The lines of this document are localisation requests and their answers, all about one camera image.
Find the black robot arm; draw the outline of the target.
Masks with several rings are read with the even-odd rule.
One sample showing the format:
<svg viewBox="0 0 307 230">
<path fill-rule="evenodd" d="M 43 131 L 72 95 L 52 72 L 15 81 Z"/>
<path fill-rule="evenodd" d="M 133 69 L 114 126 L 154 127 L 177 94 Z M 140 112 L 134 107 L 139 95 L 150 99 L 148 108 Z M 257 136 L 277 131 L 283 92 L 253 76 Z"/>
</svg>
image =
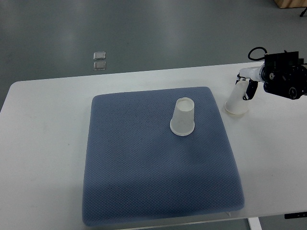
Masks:
<svg viewBox="0 0 307 230">
<path fill-rule="evenodd" d="M 299 57 L 298 51 L 268 54 L 263 47 L 255 47 L 248 53 L 252 61 L 264 61 L 259 67 L 243 68 L 236 83 L 248 83 L 242 99 L 253 99 L 258 84 L 263 83 L 266 93 L 297 100 L 307 94 L 307 64 Z"/>
</svg>

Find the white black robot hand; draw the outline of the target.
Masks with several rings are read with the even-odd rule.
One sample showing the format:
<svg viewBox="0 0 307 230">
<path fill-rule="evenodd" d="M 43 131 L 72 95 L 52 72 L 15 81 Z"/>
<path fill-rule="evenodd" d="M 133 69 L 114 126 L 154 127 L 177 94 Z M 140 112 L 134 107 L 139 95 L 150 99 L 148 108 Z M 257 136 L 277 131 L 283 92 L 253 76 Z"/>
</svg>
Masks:
<svg viewBox="0 0 307 230">
<path fill-rule="evenodd" d="M 240 81 L 247 81 L 250 79 L 248 81 L 246 92 L 242 97 L 244 101 L 252 100 L 257 91 L 258 82 L 264 82 L 262 79 L 262 72 L 263 67 L 243 68 L 239 71 L 236 77 L 236 84 Z"/>
</svg>

